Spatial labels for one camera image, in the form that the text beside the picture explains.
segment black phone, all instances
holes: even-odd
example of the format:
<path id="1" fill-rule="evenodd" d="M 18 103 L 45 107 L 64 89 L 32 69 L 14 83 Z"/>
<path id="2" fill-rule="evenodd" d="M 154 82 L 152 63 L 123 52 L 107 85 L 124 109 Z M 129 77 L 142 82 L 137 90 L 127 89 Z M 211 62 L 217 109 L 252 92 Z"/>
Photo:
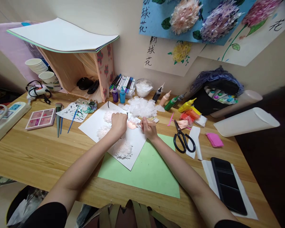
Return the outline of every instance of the black phone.
<path id="1" fill-rule="evenodd" d="M 247 215 L 230 162 L 215 157 L 211 158 L 211 162 L 221 201 L 229 210 Z"/>

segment eyeshadow palette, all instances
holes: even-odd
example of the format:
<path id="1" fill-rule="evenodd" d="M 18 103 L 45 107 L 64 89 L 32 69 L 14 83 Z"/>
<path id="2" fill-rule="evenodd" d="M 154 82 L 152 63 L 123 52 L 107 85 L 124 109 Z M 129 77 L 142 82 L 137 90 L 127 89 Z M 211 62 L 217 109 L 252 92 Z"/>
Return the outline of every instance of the eyeshadow palette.
<path id="1" fill-rule="evenodd" d="M 29 118 L 25 129 L 33 130 L 37 128 L 52 126 L 55 121 L 55 116 L 55 108 L 35 111 Z"/>

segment purple paint bottle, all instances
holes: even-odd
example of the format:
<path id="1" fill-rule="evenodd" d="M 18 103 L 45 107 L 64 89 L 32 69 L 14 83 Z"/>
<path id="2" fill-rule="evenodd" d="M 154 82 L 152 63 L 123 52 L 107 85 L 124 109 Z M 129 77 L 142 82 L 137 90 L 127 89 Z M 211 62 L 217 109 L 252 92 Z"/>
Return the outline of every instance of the purple paint bottle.
<path id="1" fill-rule="evenodd" d="M 118 93 L 117 93 L 117 89 L 115 88 L 115 85 L 113 87 L 112 96 L 113 96 L 113 101 L 118 102 Z"/>

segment green leaf drawing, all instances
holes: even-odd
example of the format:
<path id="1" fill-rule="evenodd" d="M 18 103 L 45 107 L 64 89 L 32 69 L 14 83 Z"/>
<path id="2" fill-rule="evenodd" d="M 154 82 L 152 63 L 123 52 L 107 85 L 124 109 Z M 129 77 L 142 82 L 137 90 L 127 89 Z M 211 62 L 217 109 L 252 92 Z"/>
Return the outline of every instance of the green leaf drawing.
<path id="1" fill-rule="evenodd" d="M 166 0 L 152 0 L 152 2 L 155 2 L 157 4 L 163 4 Z"/>
<path id="2" fill-rule="evenodd" d="M 239 44 L 232 44 L 232 48 L 233 48 L 234 50 L 237 50 L 237 51 L 239 51 L 239 50 L 241 49 L 241 47 L 240 47 Z"/>
<path id="3" fill-rule="evenodd" d="M 199 30 L 196 30 L 196 31 L 193 32 L 193 38 L 196 39 L 196 40 L 201 40 L 202 39 L 202 36 L 201 36 Z"/>
<path id="4" fill-rule="evenodd" d="M 264 21 L 261 21 L 260 23 L 258 23 L 257 25 L 255 26 L 252 26 L 250 28 L 250 31 L 248 33 L 248 35 L 246 37 L 248 37 L 249 35 L 251 35 L 252 33 L 254 33 L 255 31 L 257 31 L 259 28 L 261 28 L 264 24 L 265 24 L 266 20 Z"/>
<path id="5" fill-rule="evenodd" d="M 164 30 L 168 30 L 171 27 L 170 18 L 167 17 L 165 20 L 163 20 L 161 26 Z"/>
<path id="6" fill-rule="evenodd" d="M 236 0 L 235 3 L 237 6 L 242 5 L 245 2 L 245 0 Z"/>

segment black-handled scissors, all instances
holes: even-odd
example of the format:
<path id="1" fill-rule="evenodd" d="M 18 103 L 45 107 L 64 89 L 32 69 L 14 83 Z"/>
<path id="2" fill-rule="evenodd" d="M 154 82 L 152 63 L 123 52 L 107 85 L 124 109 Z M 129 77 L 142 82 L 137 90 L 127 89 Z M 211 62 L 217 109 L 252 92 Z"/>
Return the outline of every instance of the black-handled scissors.
<path id="1" fill-rule="evenodd" d="M 175 148 L 181 152 L 182 154 L 186 153 L 186 150 L 188 150 L 189 152 L 193 153 L 195 151 L 195 143 L 193 141 L 193 139 L 188 135 L 188 134 L 184 134 L 182 133 L 181 131 L 181 128 L 179 127 L 178 123 L 176 122 L 176 120 L 174 120 L 174 123 L 175 123 L 175 126 L 176 126 L 176 129 L 177 129 L 177 134 L 174 135 L 174 139 L 173 139 L 173 142 L 174 142 L 174 146 Z M 180 143 L 181 145 L 183 146 L 184 150 L 180 150 L 177 145 L 176 145 L 176 136 L 178 136 L 178 138 L 180 139 Z M 189 147 L 188 147 L 188 144 L 187 144 L 187 141 L 186 141 L 186 138 L 185 136 L 192 142 L 193 144 L 193 150 L 191 150 Z"/>

